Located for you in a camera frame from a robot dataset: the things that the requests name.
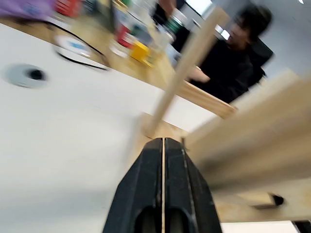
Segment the wooden dowel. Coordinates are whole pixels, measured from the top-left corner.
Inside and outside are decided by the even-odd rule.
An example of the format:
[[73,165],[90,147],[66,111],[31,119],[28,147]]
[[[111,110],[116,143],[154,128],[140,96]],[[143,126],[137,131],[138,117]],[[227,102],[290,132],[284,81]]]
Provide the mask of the wooden dowel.
[[152,137],[154,135],[160,121],[189,71],[192,70],[195,64],[202,60],[214,45],[214,30],[216,25],[223,25],[228,19],[228,15],[221,8],[213,8],[198,34],[193,35],[190,41],[187,42],[172,81],[169,83],[164,96],[160,100],[151,122],[144,127],[144,133],[147,137]]

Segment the white table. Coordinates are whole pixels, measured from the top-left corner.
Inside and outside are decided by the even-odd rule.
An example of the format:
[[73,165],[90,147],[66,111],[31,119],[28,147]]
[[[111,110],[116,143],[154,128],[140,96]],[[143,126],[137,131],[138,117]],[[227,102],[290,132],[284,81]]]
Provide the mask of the white table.
[[[163,91],[1,24],[0,34],[0,232],[101,233],[138,116]],[[13,63],[42,68],[46,86],[8,83]],[[176,97],[165,120],[191,131],[214,116]]]

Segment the black cable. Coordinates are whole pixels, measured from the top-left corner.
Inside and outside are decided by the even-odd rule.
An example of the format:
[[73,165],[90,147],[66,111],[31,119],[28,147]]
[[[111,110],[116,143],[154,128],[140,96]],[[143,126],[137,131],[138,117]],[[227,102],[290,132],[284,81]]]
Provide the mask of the black cable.
[[[75,35],[74,33],[68,31],[67,29],[64,29],[52,22],[49,22],[49,21],[44,21],[44,20],[37,20],[37,19],[19,19],[18,20],[19,23],[23,23],[23,24],[29,24],[29,23],[44,23],[47,25],[48,29],[50,29],[51,31],[53,31],[53,28],[51,26],[54,26],[60,30],[63,30],[64,32],[70,34],[70,35],[73,35],[74,37],[76,37],[77,39],[79,39],[80,41],[82,41],[83,43],[85,43],[86,45],[88,45],[91,49],[93,49],[94,51],[96,51],[98,54],[100,54],[101,58],[102,58],[102,61],[103,63],[106,63],[107,64],[107,67],[110,68],[110,64],[109,64],[109,61],[107,59],[107,57],[102,53],[100,52],[98,49],[94,48],[93,46],[91,46],[89,43],[87,43],[86,41],[84,41],[83,39],[81,39],[80,37],[78,37],[77,35]],[[65,55],[63,55],[62,53],[60,53],[57,49],[56,49],[56,45],[54,45],[54,51],[61,57],[65,58],[66,60],[69,60],[71,62],[74,62],[74,63],[77,63],[77,64],[80,64],[80,65],[84,65],[84,66],[88,66],[88,67],[93,67],[93,68],[97,68],[97,69],[102,69],[102,70],[108,70],[108,68],[105,68],[105,67],[98,67],[98,66],[94,66],[94,65],[91,65],[91,64],[88,64],[88,63],[84,63],[84,62],[79,62],[79,61],[76,61],[74,59],[71,59]]]

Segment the window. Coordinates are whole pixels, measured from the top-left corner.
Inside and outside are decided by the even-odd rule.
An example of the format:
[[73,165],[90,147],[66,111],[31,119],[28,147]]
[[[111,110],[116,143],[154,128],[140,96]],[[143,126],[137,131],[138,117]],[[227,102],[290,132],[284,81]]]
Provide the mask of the window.
[[201,16],[212,4],[210,0],[186,0],[186,2],[193,10],[195,10]]

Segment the wood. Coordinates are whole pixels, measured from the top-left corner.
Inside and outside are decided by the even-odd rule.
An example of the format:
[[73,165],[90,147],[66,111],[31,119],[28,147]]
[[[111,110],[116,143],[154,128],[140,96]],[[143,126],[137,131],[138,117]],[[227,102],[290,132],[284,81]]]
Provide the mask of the wood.
[[224,24],[228,21],[228,15],[221,8],[214,8],[206,19],[200,32],[193,35],[186,44],[183,56],[179,61],[176,73],[172,78],[168,88],[161,99],[151,122],[145,126],[145,135],[152,137],[162,120],[164,114],[169,108],[175,94],[183,84],[191,68],[197,64],[209,52],[215,42],[214,30],[217,24]]
[[297,82],[211,129],[189,156],[213,191],[233,193],[311,175],[310,97],[311,82]]
[[[255,88],[233,101],[231,106],[237,109],[237,114],[240,114],[286,89],[290,85],[300,81],[301,79],[294,72],[286,70],[272,79],[265,80],[260,84],[257,84]],[[235,112],[228,111],[226,117],[230,117],[234,113]],[[200,145],[203,144],[202,138],[209,134],[210,130],[217,127],[221,123],[222,119],[220,117],[216,117],[213,121],[208,121],[206,124],[188,134],[185,139],[186,147],[189,150],[200,147]]]
[[227,118],[236,112],[236,108],[186,81],[183,82],[177,95],[208,109],[221,118]]
[[[151,119],[152,116],[147,113],[141,114],[141,116],[138,118],[137,131],[133,135],[133,147],[131,149],[132,152],[130,153],[131,156],[129,158],[129,167],[137,159],[145,144],[152,140],[151,138],[148,138],[143,134],[143,126]],[[181,139],[187,134],[188,132],[165,121],[161,121],[159,127],[157,128],[157,131],[155,132],[154,138],[170,137],[172,139],[175,139],[176,141],[181,142]]]
[[265,187],[255,192],[274,193],[285,203],[276,209],[257,210],[249,203],[214,196],[221,222],[298,221],[311,219],[311,179],[289,181]]

